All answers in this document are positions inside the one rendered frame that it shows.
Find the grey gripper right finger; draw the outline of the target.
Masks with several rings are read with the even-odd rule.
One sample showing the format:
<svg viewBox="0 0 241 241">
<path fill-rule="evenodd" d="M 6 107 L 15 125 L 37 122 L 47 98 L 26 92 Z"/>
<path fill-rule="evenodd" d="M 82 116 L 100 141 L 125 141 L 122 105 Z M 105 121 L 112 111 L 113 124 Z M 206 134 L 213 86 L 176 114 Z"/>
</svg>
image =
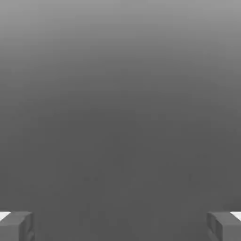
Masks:
<svg viewBox="0 0 241 241">
<path fill-rule="evenodd" d="M 241 241 L 241 211 L 208 212 L 210 241 Z"/>
</svg>

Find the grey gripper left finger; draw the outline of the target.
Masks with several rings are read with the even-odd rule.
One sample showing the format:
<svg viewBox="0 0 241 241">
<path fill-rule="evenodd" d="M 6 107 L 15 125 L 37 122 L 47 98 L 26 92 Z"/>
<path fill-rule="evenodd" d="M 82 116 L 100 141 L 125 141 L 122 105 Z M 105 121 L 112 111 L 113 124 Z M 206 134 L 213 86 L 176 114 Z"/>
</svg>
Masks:
<svg viewBox="0 0 241 241">
<path fill-rule="evenodd" d="M 35 241 L 34 214 L 0 211 L 0 241 Z"/>
</svg>

